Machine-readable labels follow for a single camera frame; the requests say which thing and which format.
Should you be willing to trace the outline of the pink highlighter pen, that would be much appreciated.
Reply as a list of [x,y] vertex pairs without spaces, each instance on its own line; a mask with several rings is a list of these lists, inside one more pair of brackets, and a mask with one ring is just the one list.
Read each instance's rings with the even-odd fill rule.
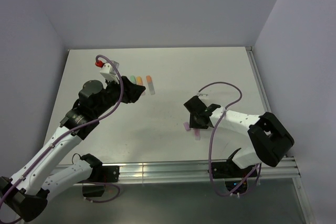
[[196,141],[199,141],[201,139],[200,130],[194,129],[194,138]]

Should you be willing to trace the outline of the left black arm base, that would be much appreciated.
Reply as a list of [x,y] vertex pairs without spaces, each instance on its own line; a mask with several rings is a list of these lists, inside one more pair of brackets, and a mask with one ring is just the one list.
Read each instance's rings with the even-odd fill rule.
[[85,198],[102,197],[107,191],[108,184],[116,183],[119,179],[120,167],[117,165],[100,166],[94,168],[90,177],[83,182],[88,184],[93,182],[92,185],[82,187],[82,195]]

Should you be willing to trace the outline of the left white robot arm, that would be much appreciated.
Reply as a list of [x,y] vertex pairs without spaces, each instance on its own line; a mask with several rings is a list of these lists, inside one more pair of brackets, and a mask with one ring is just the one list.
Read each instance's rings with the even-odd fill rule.
[[80,144],[98,125],[99,116],[120,103],[135,103],[145,87],[127,77],[122,83],[87,81],[78,93],[72,109],[61,120],[52,138],[21,170],[11,177],[1,177],[1,203],[6,204],[20,219],[30,222],[38,217],[49,201],[77,182],[98,181],[102,162],[85,154],[70,167],[52,174],[59,162]]

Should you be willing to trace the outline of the green pen cap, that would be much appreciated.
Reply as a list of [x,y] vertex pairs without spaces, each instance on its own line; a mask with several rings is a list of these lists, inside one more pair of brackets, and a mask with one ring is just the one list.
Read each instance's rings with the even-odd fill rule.
[[130,81],[134,84],[136,84],[136,78],[135,76],[130,76]]

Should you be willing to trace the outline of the purple pen cap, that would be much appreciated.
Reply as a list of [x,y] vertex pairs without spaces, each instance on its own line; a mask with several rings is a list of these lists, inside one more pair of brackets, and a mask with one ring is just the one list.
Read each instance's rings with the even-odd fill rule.
[[183,123],[183,126],[185,128],[186,131],[189,131],[190,130],[190,126],[189,126],[189,123],[188,122],[184,122]]

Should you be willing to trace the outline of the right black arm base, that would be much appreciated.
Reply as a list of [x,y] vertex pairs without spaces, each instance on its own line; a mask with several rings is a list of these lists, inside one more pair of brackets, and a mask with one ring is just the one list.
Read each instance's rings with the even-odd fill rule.
[[[254,169],[254,167],[254,165],[251,165],[247,168],[240,169],[231,161],[212,162],[212,176],[213,179],[224,179],[227,191],[231,191],[240,183],[242,179],[247,176],[248,173]],[[253,186],[256,186],[259,181],[260,171],[260,165],[257,165],[254,171],[248,177],[256,179]],[[240,196],[248,192],[248,178],[242,183],[242,185],[240,185],[239,188],[232,192],[232,195]]]

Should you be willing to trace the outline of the grey pen orange tip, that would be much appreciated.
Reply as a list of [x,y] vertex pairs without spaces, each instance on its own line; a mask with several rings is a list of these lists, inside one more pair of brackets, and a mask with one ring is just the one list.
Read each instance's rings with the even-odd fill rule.
[[148,87],[149,87],[150,95],[154,95],[155,94],[155,89],[154,89],[153,82],[148,82]]

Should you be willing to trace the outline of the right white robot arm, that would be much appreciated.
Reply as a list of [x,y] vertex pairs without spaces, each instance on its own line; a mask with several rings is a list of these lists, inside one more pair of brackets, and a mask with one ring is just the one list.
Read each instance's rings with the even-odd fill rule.
[[184,103],[190,113],[190,127],[211,128],[209,152],[218,128],[230,130],[249,138],[246,147],[239,147],[227,159],[228,173],[240,176],[245,168],[264,163],[276,167],[294,146],[295,141],[278,118],[271,112],[262,115],[229,110],[219,104],[206,105],[198,96]]

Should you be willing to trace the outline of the yellow pen cap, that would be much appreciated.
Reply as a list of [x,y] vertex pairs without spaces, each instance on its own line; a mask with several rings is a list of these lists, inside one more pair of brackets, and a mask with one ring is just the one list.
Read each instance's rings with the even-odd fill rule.
[[136,81],[137,81],[137,84],[142,86],[143,85],[143,81],[142,81],[142,78],[140,76],[136,77]]

